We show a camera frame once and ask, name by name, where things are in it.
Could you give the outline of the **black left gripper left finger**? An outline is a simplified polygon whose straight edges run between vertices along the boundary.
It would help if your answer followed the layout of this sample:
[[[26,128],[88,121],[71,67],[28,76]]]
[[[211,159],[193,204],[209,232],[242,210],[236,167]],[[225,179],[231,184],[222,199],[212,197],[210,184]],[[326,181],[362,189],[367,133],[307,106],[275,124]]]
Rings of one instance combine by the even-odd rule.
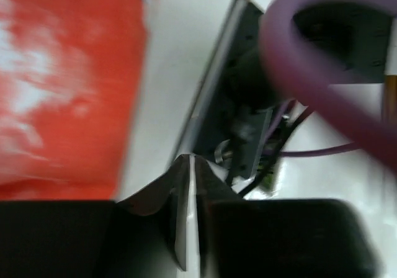
[[[131,197],[1,202],[2,277],[174,277],[190,157]]]

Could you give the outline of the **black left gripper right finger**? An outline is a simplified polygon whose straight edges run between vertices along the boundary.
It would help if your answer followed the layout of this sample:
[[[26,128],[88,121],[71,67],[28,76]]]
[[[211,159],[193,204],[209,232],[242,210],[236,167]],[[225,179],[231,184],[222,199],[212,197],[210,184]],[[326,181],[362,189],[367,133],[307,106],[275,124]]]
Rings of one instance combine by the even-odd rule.
[[[337,199],[245,200],[195,158],[202,277],[376,277],[352,207]]]

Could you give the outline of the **red white tie-dye trousers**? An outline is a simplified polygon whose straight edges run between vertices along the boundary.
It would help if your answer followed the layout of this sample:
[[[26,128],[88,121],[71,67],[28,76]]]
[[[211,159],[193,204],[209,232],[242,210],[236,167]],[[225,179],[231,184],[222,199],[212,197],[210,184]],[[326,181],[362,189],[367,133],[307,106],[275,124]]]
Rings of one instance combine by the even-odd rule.
[[[142,0],[1,0],[1,198],[111,199],[141,82]]]

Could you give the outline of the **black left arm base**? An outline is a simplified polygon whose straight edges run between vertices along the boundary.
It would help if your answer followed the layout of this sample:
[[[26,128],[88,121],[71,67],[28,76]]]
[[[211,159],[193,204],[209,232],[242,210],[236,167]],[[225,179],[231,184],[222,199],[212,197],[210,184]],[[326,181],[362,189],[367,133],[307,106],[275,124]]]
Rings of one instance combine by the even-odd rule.
[[[249,0],[234,0],[209,64],[207,108],[200,114],[195,154],[234,176],[251,177],[264,161],[262,147],[272,111],[282,98],[271,86],[257,46],[262,11]],[[381,84],[392,19],[348,2],[325,3],[295,14],[300,35],[338,60],[353,85]]]

